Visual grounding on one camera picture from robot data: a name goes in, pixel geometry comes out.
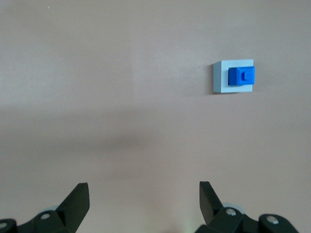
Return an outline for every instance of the beige surface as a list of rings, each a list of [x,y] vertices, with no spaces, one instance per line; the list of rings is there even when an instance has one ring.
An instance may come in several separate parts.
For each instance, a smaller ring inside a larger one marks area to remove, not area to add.
[[[311,1],[0,1],[0,218],[88,182],[78,232],[193,233],[199,181],[311,229]],[[212,64],[255,60],[253,93]]]

